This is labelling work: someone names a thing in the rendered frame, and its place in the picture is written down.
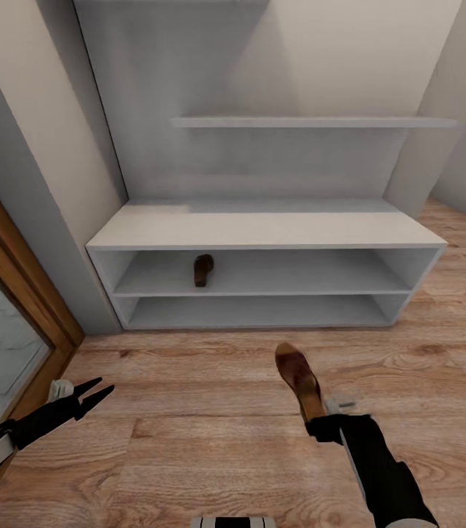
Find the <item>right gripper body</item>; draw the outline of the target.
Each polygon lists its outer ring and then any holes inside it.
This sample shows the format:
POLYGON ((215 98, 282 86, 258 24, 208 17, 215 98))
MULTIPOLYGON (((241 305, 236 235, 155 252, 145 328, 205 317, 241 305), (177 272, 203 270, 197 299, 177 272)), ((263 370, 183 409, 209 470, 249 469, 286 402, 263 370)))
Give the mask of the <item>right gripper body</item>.
POLYGON ((335 421, 340 417, 314 417, 311 419, 310 424, 313 426, 313 431, 315 434, 313 436, 316 437, 316 441, 320 443, 324 442, 336 442, 336 444, 340 444, 337 437, 335 437, 334 434, 334 424, 335 421))

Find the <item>sandal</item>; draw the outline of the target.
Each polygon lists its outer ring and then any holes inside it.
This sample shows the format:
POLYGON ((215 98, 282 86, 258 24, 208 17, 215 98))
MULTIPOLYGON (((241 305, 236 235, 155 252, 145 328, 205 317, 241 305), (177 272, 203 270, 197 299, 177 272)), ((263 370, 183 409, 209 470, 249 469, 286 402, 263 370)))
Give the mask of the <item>sandal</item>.
POLYGON ((214 268, 214 259, 209 254, 200 255, 194 263, 194 283, 198 288, 206 286, 206 276, 214 268))
POLYGON ((292 344, 283 342, 274 355, 280 377, 295 393, 305 423, 314 417, 326 417, 321 390, 304 355, 292 344))

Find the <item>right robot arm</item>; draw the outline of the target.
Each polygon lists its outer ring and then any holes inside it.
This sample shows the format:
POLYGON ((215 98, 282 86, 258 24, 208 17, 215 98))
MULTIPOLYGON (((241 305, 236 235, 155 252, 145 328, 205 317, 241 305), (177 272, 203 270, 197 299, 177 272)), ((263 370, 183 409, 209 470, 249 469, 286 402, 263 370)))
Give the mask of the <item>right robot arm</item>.
POLYGON ((367 413, 341 413, 341 408, 357 403, 352 394, 325 395, 327 416, 305 423, 308 435, 345 448, 376 528, 439 528, 423 503, 414 475, 403 461, 396 463, 376 421, 367 413))

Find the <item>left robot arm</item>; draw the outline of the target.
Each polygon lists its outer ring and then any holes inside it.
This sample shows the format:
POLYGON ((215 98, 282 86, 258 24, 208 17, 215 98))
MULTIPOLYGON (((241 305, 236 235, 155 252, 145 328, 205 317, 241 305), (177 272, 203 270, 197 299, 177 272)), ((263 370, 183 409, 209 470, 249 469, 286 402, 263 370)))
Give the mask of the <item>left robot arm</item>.
POLYGON ((50 433, 65 421, 71 418, 77 421, 83 418, 91 408, 94 408, 103 398, 113 391, 114 385, 108 386, 79 402, 79 397, 88 389, 102 381, 102 377, 73 386, 67 379, 53 381, 50 389, 49 400, 39 409, 25 416, 17 422, 7 420, 0 425, 0 465, 2 465, 14 452, 24 449, 43 434, 50 433))

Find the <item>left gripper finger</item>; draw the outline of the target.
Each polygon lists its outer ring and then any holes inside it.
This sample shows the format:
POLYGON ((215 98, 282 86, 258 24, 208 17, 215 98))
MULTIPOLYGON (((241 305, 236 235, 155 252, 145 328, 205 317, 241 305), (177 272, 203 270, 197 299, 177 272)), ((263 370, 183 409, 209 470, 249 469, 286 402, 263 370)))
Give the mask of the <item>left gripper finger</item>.
POLYGON ((106 398, 114 389, 114 385, 108 386, 95 394, 90 395, 82 400, 82 411, 86 414, 91 408, 94 408, 103 398, 106 398))
POLYGON ((85 382, 85 384, 81 384, 78 386, 75 386, 75 389, 73 392, 75 393, 75 396, 80 397, 82 394, 85 394, 85 392, 88 391, 88 389, 91 389, 93 386, 97 385, 98 382, 102 381, 102 377, 93 379, 92 381, 85 382))

